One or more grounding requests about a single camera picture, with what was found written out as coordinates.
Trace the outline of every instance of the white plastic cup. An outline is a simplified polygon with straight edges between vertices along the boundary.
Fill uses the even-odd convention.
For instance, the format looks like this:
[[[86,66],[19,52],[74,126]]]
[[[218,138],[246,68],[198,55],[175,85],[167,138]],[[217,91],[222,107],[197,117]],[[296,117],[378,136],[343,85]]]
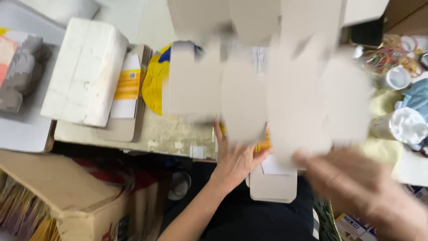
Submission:
[[[370,122],[370,131],[373,133],[374,136],[385,140],[397,140],[392,134],[390,126],[391,118],[393,115],[394,112],[385,114],[381,117],[373,119]]]
[[[403,66],[398,66],[381,76],[379,86],[383,89],[401,90],[410,84],[410,80],[409,72]]]

